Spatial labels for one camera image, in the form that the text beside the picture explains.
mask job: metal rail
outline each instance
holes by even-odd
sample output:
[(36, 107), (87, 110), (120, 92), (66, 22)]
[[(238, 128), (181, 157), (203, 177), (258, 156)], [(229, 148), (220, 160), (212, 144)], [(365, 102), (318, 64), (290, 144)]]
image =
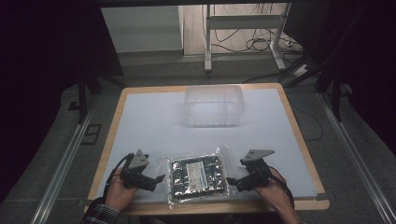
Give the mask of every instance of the metal rail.
[(338, 137), (341, 139), (341, 142), (350, 160), (355, 166), (358, 175), (361, 177), (361, 181), (363, 182), (364, 187), (366, 187), (368, 193), (370, 194), (379, 215), (382, 217), (384, 223), (386, 224), (396, 223), (396, 216), (389, 204), (388, 199), (386, 198), (382, 189), (379, 187), (373, 175), (366, 166), (364, 160), (361, 157), (361, 154), (353, 144), (351, 138), (349, 137), (349, 134), (347, 133), (347, 130), (344, 128), (343, 123), (339, 122), (337, 118), (333, 115), (331, 110), (332, 106), (327, 94), (318, 93), (318, 98), (321, 101)]
[(58, 167), (56, 168), (55, 173), (52, 176), (49, 185), (47, 186), (46, 192), (43, 195), (43, 198), (40, 201), (37, 209), (35, 210), (35, 214), (30, 223), (38, 224), (38, 223), (46, 223), (47, 218), (50, 215), (50, 211), (52, 206), (55, 204), (55, 200), (58, 197), (59, 191), (61, 190), (62, 184), (64, 183), (64, 179), (66, 178), (67, 172), (69, 171), (70, 165), (76, 155), (79, 143), (87, 129), (87, 126), (90, 122), (90, 119), (93, 114), (93, 110), (96, 107), (97, 103), (97, 95), (93, 95), (90, 100), (89, 109), (87, 116), (78, 125), (75, 134), (73, 135), (72, 140), (70, 141), (69, 146), (67, 147), (66, 152), (62, 156)]

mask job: sleeve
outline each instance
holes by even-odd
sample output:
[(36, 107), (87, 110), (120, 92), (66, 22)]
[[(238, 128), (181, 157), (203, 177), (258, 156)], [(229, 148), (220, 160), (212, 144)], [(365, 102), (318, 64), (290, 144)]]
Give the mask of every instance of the sleeve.
[(109, 224), (115, 223), (120, 211), (105, 205), (98, 204), (81, 222), (83, 224)]

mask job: gray floor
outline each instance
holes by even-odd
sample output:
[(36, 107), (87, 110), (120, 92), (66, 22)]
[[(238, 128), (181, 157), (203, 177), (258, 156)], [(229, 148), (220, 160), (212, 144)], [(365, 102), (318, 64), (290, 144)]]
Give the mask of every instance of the gray floor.
[[(204, 72), (203, 57), (182, 57), (179, 53), (139, 53), (120, 56), (125, 77), (119, 80), (131, 87), (241, 83), (263, 76), (255, 82), (277, 82), (272, 56), (219, 56), (213, 72)], [(323, 211), (298, 211), (312, 223), (383, 223), (369, 193), (361, 182), (346, 150), (334, 131), (311, 77), (294, 88), (286, 89), (293, 113), (298, 120), (309, 152), (331, 201)], [(103, 91), (90, 124), (101, 124), (98, 141), (93, 146), (79, 146), (47, 223), (78, 223), (88, 197), (93, 176), (120, 97), (121, 89), (101, 79)], [(77, 88), (65, 91), (62, 107), (47, 138), (7, 198), (0, 205), (0, 223), (29, 223), (47, 188), (60, 158), (77, 128), (78, 112), (67, 108), (78, 100)], [(378, 136), (356, 114), (347, 98), (341, 102), (343, 124), (379, 186), (396, 207), (396, 159)], [(119, 223), (126, 223), (121, 217)]]

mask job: black cable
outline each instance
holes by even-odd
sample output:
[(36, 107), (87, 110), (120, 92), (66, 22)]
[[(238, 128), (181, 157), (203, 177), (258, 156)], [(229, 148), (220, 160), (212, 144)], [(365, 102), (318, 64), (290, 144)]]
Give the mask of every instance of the black cable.
[(262, 12), (264, 11), (264, 4), (262, 4), (262, 11), (260, 12), (260, 15), (262, 15)]
[[(257, 5), (250, 11), (250, 14), (252, 14), (253, 11), (254, 11), (256, 8), (260, 8), (260, 4), (257, 4)], [(261, 14), (262, 14), (263, 10), (264, 10), (264, 5), (262, 5)], [(205, 38), (206, 38), (205, 28), (204, 28), (204, 6), (202, 6), (201, 12), (202, 12), (204, 36), (205, 36)], [(215, 30), (216, 39), (221, 43), (221, 42), (223, 42), (223, 41), (229, 39), (230, 37), (232, 37), (232, 36), (233, 36), (234, 34), (236, 34), (239, 30), (240, 30), (240, 29), (234, 31), (231, 35), (227, 36), (226, 38), (224, 38), (224, 39), (222, 39), (222, 40), (219, 40), (217, 30)], [(267, 50), (268, 47), (269, 47), (268, 41), (267, 41), (266, 39), (264, 39), (264, 38), (255, 38), (254, 35), (256, 34), (256, 31), (257, 31), (257, 29), (254, 31), (253, 36), (251, 37), (251, 39), (249, 39), (249, 40), (247, 41), (247, 48), (246, 48), (246, 49), (241, 49), (241, 50), (228, 49), (228, 48), (226, 48), (226, 47), (224, 47), (224, 46), (222, 46), (222, 45), (219, 45), (219, 44), (211, 44), (211, 46), (223, 48), (223, 49), (226, 49), (226, 50), (228, 50), (228, 51), (235, 52), (235, 53), (241, 53), (241, 52), (245, 52), (245, 51), (248, 51), (248, 50), (254, 50), (254, 51), (265, 51), (265, 50)], [(267, 46), (266, 46), (264, 49), (258, 49), (258, 48), (256, 48), (255, 44), (257, 44), (257, 43), (262, 43), (262, 42), (264, 42), (264, 41), (267, 42)]]
[(286, 55), (302, 55), (302, 57), (303, 57), (303, 54), (301, 52), (285, 52), (282, 54), (282, 59), (287, 63), (294, 63), (295, 61), (291, 62), (289, 59), (286, 59), (286, 57), (285, 57)]
[(262, 75), (262, 76), (259, 76), (259, 77), (252, 77), (252, 78), (249, 78), (249, 79), (246, 79), (246, 80), (242, 81), (241, 83), (244, 84), (244, 83), (247, 83), (247, 82), (252, 81), (252, 80), (260, 79), (260, 78), (263, 78), (263, 77), (277, 76), (277, 75), (280, 75), (280, 74), (282, 74), (282, 72)]
[(201, 15), (202, 15), (202, 30), (204, 31), (204, 37), (206, 39), (205, 25), (204, 25), (204, 5), (201, 5)]
[(297, 50), (297, 49), (285, 49), (285, 48), (283, 48), (283, 47), (281, 47), (280, 45), (277, 45), (277, 49), (280, 51), (280, 52), (286, 52), (286, 53), (301, 53), (301, 54), (305, 54), (305, 51), (304, 50)]
[(283, 178), (283, 176), (279, 173), (279, 171), (277, 169), (275, 169), (274, 167), (271, 167), (271, 168), (276, 170), (276, 172), (279, 174), (279, 176), (282, 178), (282, 180), (280, 180), (279, 178), (277, 178), (273, 174), (271, 174), (269, 177), (271, 179), (275, 180), (275, 182), (278, 183), (280, 185), (280, 187), (285, 191), (286, 195), (288, 195), (288, 197), (289, 197), (291, 207), (294, 208), (294, 198), (293, 198), (293, 195), (291, 193), (291, 190), (289, 189), (288, 185), (286, 184), (285, 178)]
[[(230, 15), (230, 14), (228, 13), (227, 9), (225, 9), (225, 5), (223, 5), (223, 7), (224, 7), (224, 10), (227, 12), (227, 15)], [(216, 5), (213, 5), (213, 15), (216, 15)], [(239, 30), (240, 30), (240, 29), (235, 30), (232, 34), (230, 34), (229, 36), (225, 37), (225, 38), (222, 39), (222, 40), (219, 40), (219, 38), (218, 38), (218, 30), (215, 30), (215, 36), (216, 36), (216, 39), (221, 43), (221, 42), (223, 42), (223, 41), (228, 40), (231, 36), (235, 35), (236, 32), (238, 32)]]
[(298, 107), (290, 98), (288, 98), (288, 99), (289, 99), (290, 104), (291, 104), (293, 107), (295, 107), (295, 108), (298, 109), (300, 112), (302, 112), (303, 114), (307, 115), (308, 117), (314, 119), (314, 120), (317, 122), (317, 124), (318, 124), (318, 126), (319, 126), (319, 128), (320, 128), (320, 134), (319, 134), (318, 137), (315, 137), (315, 138), (305, 138), (305, 137), (304, 137), (304, 140), (305, 140), (305, 141), (314, 141), (314, 140), (319, 140), (319, 139), (321, 139), (321, 138), (323, 137), (323, 126), (320, 124), (320, 121), (319, 121), (317, 118), (315, 118), (315, 116), (310, 115), (310, 114), (306, 113), (305, 111), (303, 111), (303, 110), (302, 110), (300, 107)]
[(283, 175), (276, 168), (274, 168), (273, 166), (268, 166), (268, 167), (274, 169), (277, 172), (277, 174), (280, 176), (280, 178), (282, 178), (283, 182), (286, 183), (285, 178), (283, 177)]
[[(268, 32), (270, 33), (270, 40), (271, 40), (271, 34), (276, 35), (276, 33), (274, 33), (274, 32), (273, 32), (272, 30), (270, 30), (270, 29), (264, 29), (264, 30), (266, 30), (266, 31), (268, 31)], [(282, 36), (281, 36), (279, 39), (289, 41), (288, 39), (285, 39), (285, 38), (283, 38)], [(299, 42), (296, 42), (296, 41), (291, 41), (291, 43), (293, 43), (293, 44), (299, 44), (299, 45), (300, 45), (300, 43), (299, 43)]]
[(128, 158), (133, 156), (133, 154), (129, 153), (128, 155), (126, 155), (124, 158), (122, 158), (119, 163), (116, 165), (116, 167), (111, 171), (110, 175), (108, 176), (108, 179), (106, 181), (106, 185), (105, 185), (105, 189), (103, 190), (103, 200), (104, 202), (106, 201), (106, 196), (107, 196), (107, 192), (108, 189), (110, 188), (110, 183), (111, 180), (113, 180), (113, 177), (116, 175), (117, 170), (119, 169), (120, 165)]
[[(303, 62), (307, 59), (307, 55), (303, 55), (303, 57), (297, 59), (294, 63), (292, 63), (289, 67), (288, 67), (288, 72), (292, 71), (294, 68), (296, 68), (297, 66), (303, 64)], [(290, 75), (290, 73), (284, 73), (282, 76), (280, 76), (277, 79), (277, 83), (281, 83), (288, 75)]]
[(271, 15), (271, 13), (272, 13), (272, 6), (273, 6), (273, 4), (274, 4), (274, 3), (271, 3), (270, 15)]

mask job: cable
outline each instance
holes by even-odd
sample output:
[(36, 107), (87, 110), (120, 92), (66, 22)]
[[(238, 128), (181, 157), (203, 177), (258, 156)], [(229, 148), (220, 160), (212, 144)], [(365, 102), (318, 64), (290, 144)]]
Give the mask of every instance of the cable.
[(205, 25), (204, 25), (204, 5), (201, 5), (201, 15), (202, 15), (202, 30), (204, 31), (204, 37), (206, 39)]
[[(270, 8), (270, 15), (271, 15), (271, 13), (272, 13), (272, 6), (273, 6), (273, 4), (274, 4), (274, 3), (271, 3), (271, 8)], [(270, 42), (271, 42), (271, 41), (272, 41), (272, 40), (271, 40), (271, 33), (272, 33), (272, 31), (271, 31), (271, 30), (269, 30), (269, 32), (270, 32)]]
[[(272, 30), (270, 30), (270, 29), (264, 29), (264, 30), (268, 31), (270, 34), (276, 35), (276, 34), (275, 34)], [(288, 39), (285, 39), (285, 38), (282, 37), (282, 36), (281, 36), (279, 39), (289, 41)], [(291, 41), (291, 43), (301, 45), (299, 42), (296, 42), (296, 41)]]
[(224, 47), (222, 45), (218, 45), (218, 44), (212, 44), (212, 46), (219, 47), (219, 48), (222, 48), (222, 49), (227, 49), (228, 51), (235, 52), (235, 53), (245, 52), (245, 51), (248, 51), (248, 50), (265, 51), (269, 47), (268, 44), (267, 44), (267, 46), (264, 49), (258, 49), (258, 48), (255, 47), (256, 43), (262, 43), (262, 42), (263, 42), (263, 39), (260, 39), (260, 38), (249, 39), (247, 41), (247, 47), (245, 49), (241, 49), (241, 50), (228, 49), (228, 48), (226, 48), (226, 47)]
[(285, 57), (285, 55), (298, 55), (298, 54), (302, 54), (302, 53), (300, 53), (300, 52), (285, 52), (285, 53), (283, 53), (282, 54), (282, 59), (284, 60), (284, 61), (286, 61), (287, 63), (294, 63), (294, 62), (291, 62), (290, 60), (288, 60), (288, 59), (286, 59), (286, 57)]
[[(297, 66), (303, 64), (303, 62), (305, 61), (305, 59), (307, 58), (307, 55), (303, 55), (301, 58), (297, 59), (294, 63), (292, 63), (289, 67), (288, 67), (288, 72), (291, 71), (292, 69), (296, 68)], [(282, 76), (280, 76), (277, 79), (277, 83), (281, 83), (288, 75), (290, 75), (290, 73), (284, 73), (282, 74)]]
[(323, 137), (323, 126), (320, 124), (319, 120), (318, 120), (317, 118), (315, 118), (315, 116), (310, 115), (310, 114), (306, 113), (305, 111), (303, 111), (303, 110), (302, 110), (300, 107), (298, 107), (290, 98), (288, 98), (288, 99), (289, 99), (290, 104), (291, 104), (293, 107), (295, 107), (295, 108), (298, 109), (300, 112), (302, 112), (303, 114), (307, 115), (308, 117), (314, 119), (314, 120), (317, 122), (317, 124), (318, 124), (318, 126), (319, 126), (319, 128), (320, 128), (320, 134), (319, 134), (318, 137), (315, 137), (315, 138), (305, 138), (305, 137), (304, 137), (304, 140), (305, 140), (305, 141), (314, 141), (314, 140), (319, 140), (319, 139), (321, 139), (321, 138)]
[(252, 80), (260, 79), (260, 78), (263, 78), (263, 77), (277, 76), (277, 75), (280, 75), (280, 74), (282, 74), (282, 72), (262, 75), (262, 76), (259, 76), (259, 77), (252, 77), (252, 78), (246, 79), (245, 81), (242, 81), (241, 83), (244, 84), (244, 83), (247, 83), (247, 82), (252, 81)]
[(133, 154), (129, 153), (128, 155), (126, 155), (124, 158), (122, 158), (119, 163), (116, 165), (116, 167), (111, 171), (110, 175), (108, 176), (108, 179), (106, 181), (106, 185), (105, 185), (105, 189), (103, 190), (103, 200), (106, 200), (106, 196), (107, 196), (107, 192), (108, 189), (110, 188), (110, 183), (111, 180), (113, 180), (113, 176), (115, 176), (115, 173), (117, 172), (117, 170), (119, 169), (120, 165), (128, 158), (133, 156)]
[(286, 184), (285, 178), (276, 168), (274, 168), (273, 166), (268, 166), (268, 167), (274, 169), (277, 172), (277, 174), (280, 176), (280, 178), (282, 178), (283, 182), (285, 182), (285, 184)]
[[(227, 12), (227, 15), (230, 15), (230, 14), (228, 13), (227, 9), (225, 8), (225, 5), (223, 5), (223, 7), (224, 7), (224, 10)], [(216, 5), (213, 5), (213, 15), (216, 15)], [(223, 41), (228, 40), (231, 36), (235, 35), (236, 32), (238, 32), (239, 30), (240, 30), (240, 29), (235, 30), (231, 35), (225, 37), (225, 38), (222, 39), (222, 40), (219, 40), (219, 38), (218, 38), (218, 30), (215, 30), (215, 36), (216, 36), (216, 39), (221, 43), (221, 42), (223, 42)]]

